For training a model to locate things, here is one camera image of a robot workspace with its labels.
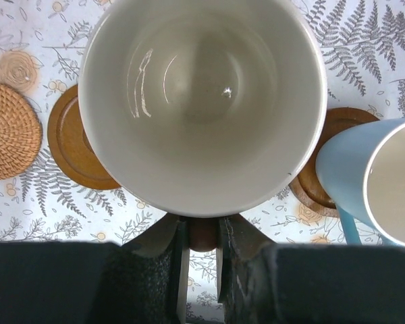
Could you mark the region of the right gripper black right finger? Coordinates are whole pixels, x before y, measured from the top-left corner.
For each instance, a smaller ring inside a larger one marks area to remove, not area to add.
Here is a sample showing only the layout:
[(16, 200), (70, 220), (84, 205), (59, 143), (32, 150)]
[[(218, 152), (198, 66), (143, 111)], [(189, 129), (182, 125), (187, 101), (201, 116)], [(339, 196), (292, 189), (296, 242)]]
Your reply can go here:
[(405, 323), (405, 248), (280, 244), (240, 215), (219, 220), (226, 323)]

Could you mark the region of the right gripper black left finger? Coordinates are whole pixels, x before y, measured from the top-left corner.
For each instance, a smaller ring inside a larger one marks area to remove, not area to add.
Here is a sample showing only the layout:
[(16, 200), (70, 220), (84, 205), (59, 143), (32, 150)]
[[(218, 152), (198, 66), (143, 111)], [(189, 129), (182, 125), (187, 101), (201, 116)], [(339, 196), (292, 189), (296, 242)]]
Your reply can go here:
[(0, 243), (0, 323), (184, 323), (187, 224), (133, 240)]

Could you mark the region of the blue mug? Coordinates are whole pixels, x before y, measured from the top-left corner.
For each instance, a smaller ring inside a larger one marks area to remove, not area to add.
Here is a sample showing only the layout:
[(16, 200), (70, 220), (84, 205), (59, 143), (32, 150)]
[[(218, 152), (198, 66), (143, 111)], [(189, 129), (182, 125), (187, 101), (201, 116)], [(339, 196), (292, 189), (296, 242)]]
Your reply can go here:
[(321, 147), (315, 169), (347, 244), (360, 244), (360, 221), (405, 247), (405, 117), (340, 132)]

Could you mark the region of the woven rattan coaster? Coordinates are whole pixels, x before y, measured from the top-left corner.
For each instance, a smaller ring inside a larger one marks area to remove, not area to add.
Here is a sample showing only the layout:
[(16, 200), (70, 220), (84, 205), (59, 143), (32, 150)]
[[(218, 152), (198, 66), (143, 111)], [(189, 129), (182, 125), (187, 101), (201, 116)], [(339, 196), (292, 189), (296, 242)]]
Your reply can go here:
[(41, 148), (42, 125), (30, 103), (0, 83), (0, 180), (26, 171)]

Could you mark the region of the pink mug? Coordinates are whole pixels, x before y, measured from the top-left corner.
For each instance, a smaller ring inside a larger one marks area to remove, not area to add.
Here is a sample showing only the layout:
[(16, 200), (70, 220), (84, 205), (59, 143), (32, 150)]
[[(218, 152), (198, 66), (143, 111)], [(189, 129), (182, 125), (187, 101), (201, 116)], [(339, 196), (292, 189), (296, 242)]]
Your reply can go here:
[(317, 40), (291, 1), (116, 1), (90, 36), (78, 99), (89, 143), (134, 196), (190, 220), (274, 197), (309, 160), (327, 110)]

